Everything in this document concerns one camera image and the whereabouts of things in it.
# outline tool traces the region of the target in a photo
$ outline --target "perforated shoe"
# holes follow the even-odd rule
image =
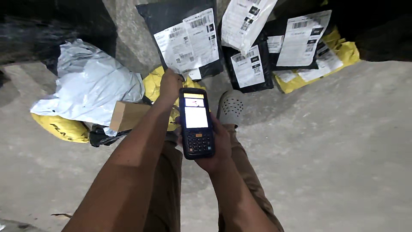
[[[235,128],[243,119],[244,95],[239,90],[226,91],[219,100],[217,118],[222,124],[235,124]]]

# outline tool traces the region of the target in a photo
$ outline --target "white plastic mailer bag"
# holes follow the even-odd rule
[[[277,0],[231,0],[222,19],[222,45],[246,56]]]
[[[97,47],[77,39],[60,50],[56,93],[36,102],[31,113],[109,126],[116,101],[142,99],[140,74]]]

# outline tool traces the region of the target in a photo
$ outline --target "person's left hand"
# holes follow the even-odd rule
[[[179,89],[183,88],[183,77],[176,74],[171,69],[167,69],[160,82],[159,98],[175,102],[179,97]]]
[[[213,122],[213,136],[215,138],[215,155],[211,158],[195,159],[194,161],[209,175],[214,175],[225,169],[228,162],[232,162],[232,146],[230,135],[227,130],[220,124],[219,120],[211,113]],[[176,117],[176,122],[180,124],[180,116]],[[179,136],[177,143],[182,145],[182,128],[178,127],[175,133]]]

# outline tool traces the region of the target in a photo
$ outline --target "screen display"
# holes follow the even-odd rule
[[[185,93],[186,128],[206,128],[207,122],[204,96],[202,94]]]

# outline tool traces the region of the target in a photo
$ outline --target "pant leg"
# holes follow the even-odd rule
[[[180,231],[182,153],[165,141],[154,173],[153,193],[144,232]]]
[[[272,205],[265,196],[259,178],[255,173],[252,165],[249,162],[245,149],[236,138],[236,130],[228,125],[223,125],[230,134],[230,142],[232,144],[232,159],[236,164],[236,168],[240,173],[243,181],[248,186],[253,198],[262,208],[267,217],[277,226],[280,232],[284,232],[282,225],[273,213]],[[223,216],[219,213],[219,231],[225,231],[225,222]]]

